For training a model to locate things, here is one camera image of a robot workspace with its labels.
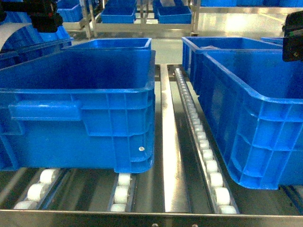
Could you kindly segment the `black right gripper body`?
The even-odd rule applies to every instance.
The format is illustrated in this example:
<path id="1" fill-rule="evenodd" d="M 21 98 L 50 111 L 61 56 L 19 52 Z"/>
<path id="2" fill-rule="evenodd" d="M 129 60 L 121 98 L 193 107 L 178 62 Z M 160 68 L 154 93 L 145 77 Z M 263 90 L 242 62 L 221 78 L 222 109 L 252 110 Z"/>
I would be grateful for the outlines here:
<path id="1" fill-rule="evenodd" d="M 282 59 L 285 62 L 303 60 L 303 12 L 288 14 L 283 28 Z"/>

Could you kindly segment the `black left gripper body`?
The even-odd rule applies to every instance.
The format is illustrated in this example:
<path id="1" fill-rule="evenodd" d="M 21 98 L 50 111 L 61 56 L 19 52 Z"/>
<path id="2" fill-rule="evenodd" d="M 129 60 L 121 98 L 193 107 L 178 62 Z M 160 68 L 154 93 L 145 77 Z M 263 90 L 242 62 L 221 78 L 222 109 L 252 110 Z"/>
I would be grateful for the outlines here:
<path id="1" fill-rule="evenodd" d="M 0 21 L 8 12 L 27 13 L 33 28 L 40 33 L 55 33 L 62 26 L 63 18 L 57 12 L 56 0 L 2 0 L 0 2 Z"/>

